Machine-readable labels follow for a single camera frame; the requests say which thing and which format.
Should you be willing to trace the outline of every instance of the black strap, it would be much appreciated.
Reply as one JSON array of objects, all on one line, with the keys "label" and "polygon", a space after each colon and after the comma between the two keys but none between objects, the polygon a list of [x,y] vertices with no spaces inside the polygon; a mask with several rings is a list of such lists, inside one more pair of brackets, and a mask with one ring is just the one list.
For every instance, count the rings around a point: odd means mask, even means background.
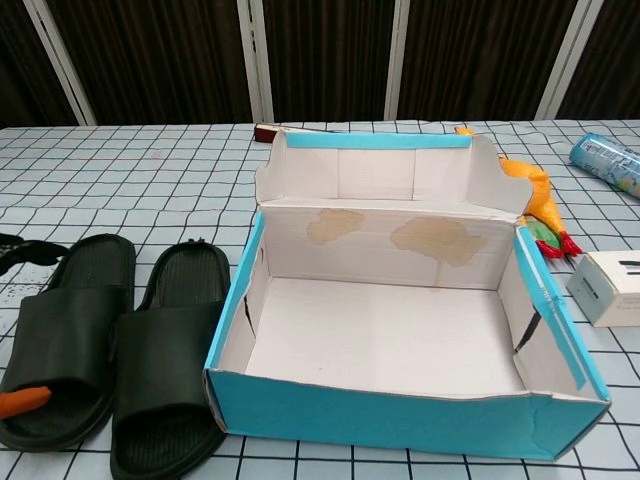
[{"label": "black strap", "polygon": [[77,380],[102,392],[111,329],[125,310],[122,287],[56,288],[23,299],[3,390]]},{"label": "black strap", "polygon": [[169,406],[207,408],[202,369],[224,302],[123,315],[114,423]]}]

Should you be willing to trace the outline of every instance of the white grid tablecloth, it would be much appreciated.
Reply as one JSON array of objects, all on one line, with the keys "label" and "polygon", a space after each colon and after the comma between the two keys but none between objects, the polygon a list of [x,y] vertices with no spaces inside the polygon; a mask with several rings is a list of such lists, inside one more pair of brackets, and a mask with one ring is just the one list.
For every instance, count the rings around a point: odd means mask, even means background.
[{"label": "white grid tablecloth", "polygon": [[[569,233],[586,250],[640,249],[640,200],[568,165],[586,132],[640,150],[640,121],[305,123],[309,128],[488,135],[501,153],[551,175]],[[137,249],[136,303],[168,246],[204,238],[235,270],[256,204],[253,176],[270,145],[253,124],[64,127],[0,131],[0,232],[70,246],[118,233]],[[564,288],[575,260],[554,260]],[[53,267],[20,265],[0,277],[0,374],[6,368],[20,300],[37,293]],[[640,328],[594,329],[564,289],[579,331],[613,398],[611,411],[555,464],[435,455],[230,436],[188,478],[202,479],[640,479]],[[111,478],[111,425],[60,453],[0,448],[0,478]]]}]

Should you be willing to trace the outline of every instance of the rubber chicken toy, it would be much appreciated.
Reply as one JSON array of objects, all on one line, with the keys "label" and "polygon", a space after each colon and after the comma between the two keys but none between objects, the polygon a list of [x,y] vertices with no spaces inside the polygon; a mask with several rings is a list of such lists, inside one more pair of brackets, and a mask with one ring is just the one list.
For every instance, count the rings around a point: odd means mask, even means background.
[{"label": "rubber chicken toy", "polygon": [[[473,131],[469,128],[456,128],[456,133],[460,135],[473,135]],[[579,255],[582,249],[576,245],[571,239],[567,229],[562,222],[562,217],[558,212],[553,196],[551,195],[551,181],[549,175],[542,168],[531,165],[530,163],[509,160],[507,157],[500,156],[500,165],[504,172],[510,177],[528,178],[533,186],[533,195],[521,219],[523,225],[527,226],[536,237],[536,244],[545,257],[562,258],[564,255]],[[532,222],[527,217],[535,217],[533,221],[542,223],[551,230],[555,238],[539,234],[540,228],[532,228]]]}]

